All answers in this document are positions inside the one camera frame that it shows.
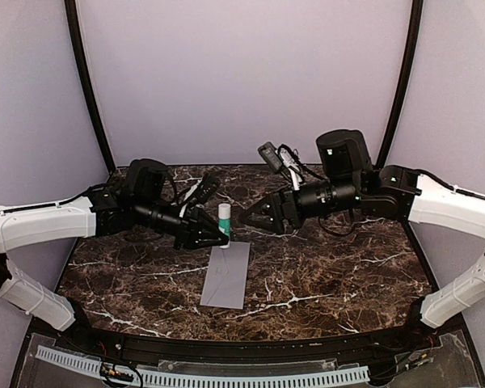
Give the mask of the white green glue stick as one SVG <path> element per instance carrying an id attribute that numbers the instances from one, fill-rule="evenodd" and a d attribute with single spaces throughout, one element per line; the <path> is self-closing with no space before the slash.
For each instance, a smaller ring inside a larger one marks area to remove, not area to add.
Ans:
<path id="1" fill-rule="evenodd" d="M 227 244 L 221 246 L 222 249 L 230 247 L 230 219 L 231 219 L 231 205 L 228 203 L 221 203 L 218 205 L 218 228 L 228 238 Z"/>

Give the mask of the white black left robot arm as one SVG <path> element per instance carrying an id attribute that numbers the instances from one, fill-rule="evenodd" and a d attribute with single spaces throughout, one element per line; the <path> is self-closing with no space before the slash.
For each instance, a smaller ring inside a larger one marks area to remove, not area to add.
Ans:
<path id="1" fill-rule="evenodd" d="M 76 302 L 60 296 L 26 275 L 7 257 L 15 248 L 65 238 L 92 238 L 144 226 L 174 239 L 177 250 L 225 246 L 230 239 L 202 209 L 219 185 L 211 175 L 181 200 L 162 198 L 171 182 L 167 165 L 153 159 L 133 160 L 124 180 L 99 183 L 65 200 L 24 206 L 0 206 L 0 298 L 27 315 L 65 332 L 80 352 L 92 352 L 97 333 Z"/>

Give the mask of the grey paper envelope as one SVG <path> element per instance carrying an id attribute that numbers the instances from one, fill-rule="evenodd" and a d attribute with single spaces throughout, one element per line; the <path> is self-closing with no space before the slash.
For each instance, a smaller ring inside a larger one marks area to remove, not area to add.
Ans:
<path id="1" fill-rule="evenodd" d="M 247 283 L 251 244 L 232 242 L 213 247 L 201 294 L 200 305 L 241 310 Z"/>

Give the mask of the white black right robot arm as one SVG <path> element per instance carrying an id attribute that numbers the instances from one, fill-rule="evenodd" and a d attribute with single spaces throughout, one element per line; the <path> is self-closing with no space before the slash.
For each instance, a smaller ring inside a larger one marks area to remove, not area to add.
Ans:
<path id="1" fill-rule="evenodd" d="M 424 223 L 485 239 L 485 195 L 446 183 L 434 174 L 408 167 L 374 167 L 361 131 L 337 129 L 319 136 L 316 146 L 323 175 L 306 183 L 303 165 L 286 145 L 267 142 L 258 151 L 275 174 L 289 171 L 291 185 L 264 196 L 239 220 L 273 234 L 298 230 L 306 219 L 359 209 L 362 214 L 394 221 Z M 485 252 L 467 271 L 442 289 L 415 301 L 396 343 L 412 351 L 428 330 L 485 297 Z"/>

